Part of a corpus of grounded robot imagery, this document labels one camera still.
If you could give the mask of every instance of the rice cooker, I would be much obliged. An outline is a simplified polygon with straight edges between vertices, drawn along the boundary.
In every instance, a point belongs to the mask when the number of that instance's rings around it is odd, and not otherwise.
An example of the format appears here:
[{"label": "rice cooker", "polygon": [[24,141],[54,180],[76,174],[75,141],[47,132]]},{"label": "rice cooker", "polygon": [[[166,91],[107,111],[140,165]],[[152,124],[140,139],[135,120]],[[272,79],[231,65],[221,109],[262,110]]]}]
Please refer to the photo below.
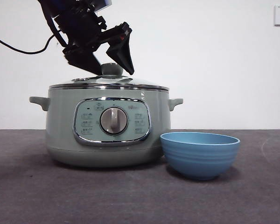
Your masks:
[{"label": "rice cooker", "polygon": [[101,76],[49,87],[47,98],[30,97],[47,111],[46,147],[62,163],[122,167],[150,162],[162,153],[160,135],[170,130],[170,111],[183,99],[168,88],[122,75],[115,64]]}]

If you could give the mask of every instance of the gray carpet surface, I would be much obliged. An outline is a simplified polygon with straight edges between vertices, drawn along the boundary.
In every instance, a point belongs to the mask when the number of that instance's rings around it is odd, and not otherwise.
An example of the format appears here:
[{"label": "gray carpet surface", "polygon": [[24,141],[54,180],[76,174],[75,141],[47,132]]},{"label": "gray carpet surface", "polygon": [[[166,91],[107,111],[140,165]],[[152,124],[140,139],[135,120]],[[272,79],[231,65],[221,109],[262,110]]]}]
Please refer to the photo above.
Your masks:
[{"label": "gray carpet surface", "polygon": [[204,130],[241,139],[212,181],[162,157],[127,168],[51,160],[43,130],[0,130],[0,224],[280,224],[280,130]]}]

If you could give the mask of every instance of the blue bowl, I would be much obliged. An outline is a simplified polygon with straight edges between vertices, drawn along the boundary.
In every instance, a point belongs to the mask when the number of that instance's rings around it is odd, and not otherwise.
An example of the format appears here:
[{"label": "blue bowl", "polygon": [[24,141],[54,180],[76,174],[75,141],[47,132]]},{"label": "blue bowl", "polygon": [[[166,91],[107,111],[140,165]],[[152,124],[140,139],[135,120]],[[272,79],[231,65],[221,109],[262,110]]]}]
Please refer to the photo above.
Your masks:
[{"label": "blue bowl", "polygon": [[240,140],[221,134],[171,132],[161,135],[161,143],[176,171],[191,179],[210,180],[232,165]]}]

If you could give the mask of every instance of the dial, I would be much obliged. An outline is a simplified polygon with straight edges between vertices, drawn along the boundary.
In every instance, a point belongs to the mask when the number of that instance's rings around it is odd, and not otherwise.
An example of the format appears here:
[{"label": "dial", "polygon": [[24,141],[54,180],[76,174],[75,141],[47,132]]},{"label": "dial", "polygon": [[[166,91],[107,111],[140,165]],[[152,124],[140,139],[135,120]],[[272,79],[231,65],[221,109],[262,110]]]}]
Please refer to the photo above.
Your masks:
[{"label": "dial", "polygon": [[126,113],[117,108],[111,107],[102,113],[101,126],[109,134],[118,134],[122,132],[127,125]]}]

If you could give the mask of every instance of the stainless steel lid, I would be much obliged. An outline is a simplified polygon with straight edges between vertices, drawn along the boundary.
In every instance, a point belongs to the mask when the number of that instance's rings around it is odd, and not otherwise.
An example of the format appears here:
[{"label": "stainless steel lid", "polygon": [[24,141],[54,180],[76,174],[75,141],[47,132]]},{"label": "stainless steel lid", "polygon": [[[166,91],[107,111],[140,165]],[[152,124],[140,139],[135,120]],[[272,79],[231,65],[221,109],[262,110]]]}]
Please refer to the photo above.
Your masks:
[{"label": "stainless steel lid", "polygon": [[154,89],[154,90],[165,90],[169,91],[169,88],[164,86],[159,86],[154,83],[135,79],[122,75],[123,69],[115,64],[108,63],[102,65],[101,76],[88,77],[88,78],[76,78],[71,81],[52,85],[49,88],[66,88],[66,89],[75,89],[75,88],[91,88],[91,87],[121,87],[131,88],[131,89]]}]

